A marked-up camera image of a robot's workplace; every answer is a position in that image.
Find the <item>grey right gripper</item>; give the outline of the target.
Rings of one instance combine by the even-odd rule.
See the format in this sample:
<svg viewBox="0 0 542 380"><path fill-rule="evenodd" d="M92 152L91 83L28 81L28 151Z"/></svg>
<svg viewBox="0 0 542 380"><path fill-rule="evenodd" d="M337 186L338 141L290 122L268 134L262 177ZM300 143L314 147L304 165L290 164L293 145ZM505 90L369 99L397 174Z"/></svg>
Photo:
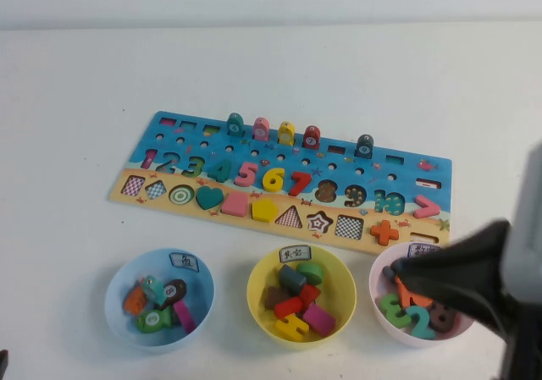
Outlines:
<svg viewBox="0 0 542 380"><path fill-rule="evenodd" d="M467 315L505 339L515 312L507 294L475 281L434 280L470 275L499 279L500 266L503 282L514 298L541 298L541 145L528 155L512 227L507 220L495 220L440 251L391 263L407 289Z"/></svg>

